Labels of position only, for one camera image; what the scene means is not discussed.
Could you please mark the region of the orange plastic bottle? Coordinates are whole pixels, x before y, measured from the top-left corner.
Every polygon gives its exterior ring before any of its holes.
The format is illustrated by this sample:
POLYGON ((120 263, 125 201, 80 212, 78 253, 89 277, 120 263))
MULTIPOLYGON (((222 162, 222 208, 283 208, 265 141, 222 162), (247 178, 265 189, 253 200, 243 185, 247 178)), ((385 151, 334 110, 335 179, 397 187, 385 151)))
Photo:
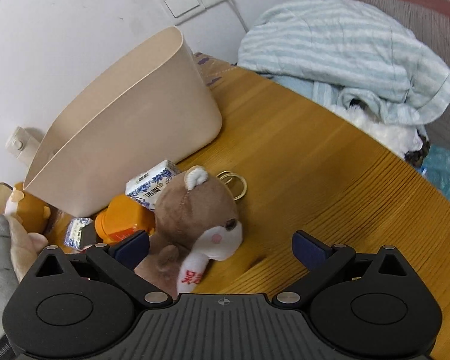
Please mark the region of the orange plastic bottle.
POLYGON ((97 215, 94 226, 97 236, 105 244, 114 245, 139 231, 152 235, 155 218, 152 211, 121 194, 97 215))

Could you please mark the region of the blue white tissue pack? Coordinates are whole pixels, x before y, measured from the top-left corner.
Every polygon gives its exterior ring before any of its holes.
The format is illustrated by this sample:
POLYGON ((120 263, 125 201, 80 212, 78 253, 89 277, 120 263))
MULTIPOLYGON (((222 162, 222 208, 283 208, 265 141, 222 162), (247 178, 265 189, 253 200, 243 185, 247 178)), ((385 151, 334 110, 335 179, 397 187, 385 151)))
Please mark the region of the blue white tissue pack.
POLYGON ((173 162, 164 160, 147 172, 129 180, 125 187, 125 195, 146 209, 154 211, 163 189, 180 172, 173 162))

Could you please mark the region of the brown monkey plush toy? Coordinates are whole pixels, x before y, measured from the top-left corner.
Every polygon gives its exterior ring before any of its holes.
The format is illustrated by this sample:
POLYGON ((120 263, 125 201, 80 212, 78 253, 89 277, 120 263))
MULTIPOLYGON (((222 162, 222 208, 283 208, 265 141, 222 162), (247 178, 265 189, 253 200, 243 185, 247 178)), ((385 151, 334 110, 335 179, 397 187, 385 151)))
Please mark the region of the brown monkey plush toy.
POLYGON ((243 241, 231 191, 202 166, 170 181, 157 200, 154 217, 148 255, 135 273, 173 298, 192 292, 209 262, 229 259, 243 241))

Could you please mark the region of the grey turtle plush pillow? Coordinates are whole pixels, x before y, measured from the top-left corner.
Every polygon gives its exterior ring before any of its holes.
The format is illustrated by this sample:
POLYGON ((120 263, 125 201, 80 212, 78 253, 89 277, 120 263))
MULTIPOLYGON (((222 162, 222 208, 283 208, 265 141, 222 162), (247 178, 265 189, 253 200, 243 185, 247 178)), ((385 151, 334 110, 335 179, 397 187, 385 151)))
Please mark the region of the grey turtle plush pillow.
POLYGON ((48 245, 44 230, 50 215, 49 205, 25 192, 22 182, 10 189, 0 210, 0 339, 2 314, 10 297, 48 245))

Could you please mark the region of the black white plush toy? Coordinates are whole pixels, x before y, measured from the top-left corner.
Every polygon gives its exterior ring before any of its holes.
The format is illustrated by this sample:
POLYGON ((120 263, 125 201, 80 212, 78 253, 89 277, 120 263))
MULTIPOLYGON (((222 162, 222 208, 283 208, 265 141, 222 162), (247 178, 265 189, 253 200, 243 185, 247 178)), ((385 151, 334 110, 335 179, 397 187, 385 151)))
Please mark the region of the black white plush toy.
POLYGON ((327 108, 378 141, 410 166, 420 168, 428 156, 431 143, 423 125, 385 124, 359 100, 353 100, 349 107, 328 104, 327 108))

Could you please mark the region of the cream thermos bottle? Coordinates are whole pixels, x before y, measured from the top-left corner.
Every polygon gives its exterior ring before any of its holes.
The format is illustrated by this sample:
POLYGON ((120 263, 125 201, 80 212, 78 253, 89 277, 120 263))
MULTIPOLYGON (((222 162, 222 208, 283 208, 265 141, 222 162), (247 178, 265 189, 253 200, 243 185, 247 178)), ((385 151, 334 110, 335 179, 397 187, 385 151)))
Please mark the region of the cream thermos bottle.
POLYGON ((34 127, 17 126, 5 143, 6 150, 25 166, 32 164, 44 133, 34 127))

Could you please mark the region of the blue plastic bag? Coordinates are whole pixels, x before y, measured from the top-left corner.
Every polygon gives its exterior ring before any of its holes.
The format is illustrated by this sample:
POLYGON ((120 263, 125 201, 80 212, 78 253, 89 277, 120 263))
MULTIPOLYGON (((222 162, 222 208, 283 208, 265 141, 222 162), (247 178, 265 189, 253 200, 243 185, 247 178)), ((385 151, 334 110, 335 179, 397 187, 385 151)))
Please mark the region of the blue plastic bag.
POLYGON ((431 145, 419 173, 450 202, 450 150, 431 145))

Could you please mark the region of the beige plastic storage bin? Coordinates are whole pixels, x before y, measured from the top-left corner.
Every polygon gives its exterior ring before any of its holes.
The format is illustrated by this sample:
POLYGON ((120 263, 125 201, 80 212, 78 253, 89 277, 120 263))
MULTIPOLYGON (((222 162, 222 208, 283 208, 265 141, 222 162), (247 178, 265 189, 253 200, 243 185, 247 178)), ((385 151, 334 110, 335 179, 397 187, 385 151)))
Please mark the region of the beige plastic storage bin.
POLYGON ((140 173, 208 145, 222 124, 184 35, 169 27, 111 65, 57 116, 23 188, 65 213, 89 216, 140 173))

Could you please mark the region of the striped light blue blanket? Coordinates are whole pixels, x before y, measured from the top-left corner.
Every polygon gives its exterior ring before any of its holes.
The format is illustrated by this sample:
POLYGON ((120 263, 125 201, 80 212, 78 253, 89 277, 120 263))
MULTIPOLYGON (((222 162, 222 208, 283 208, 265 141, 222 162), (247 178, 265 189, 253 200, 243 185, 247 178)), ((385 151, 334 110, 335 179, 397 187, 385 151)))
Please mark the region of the striped light blue blanket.
POLYGON ((327 107, 362 102, 387 125, 426 125, 450 105, 450 67, 408 28, 355 0, 294 0, 263 13, 238 65, 327 107))

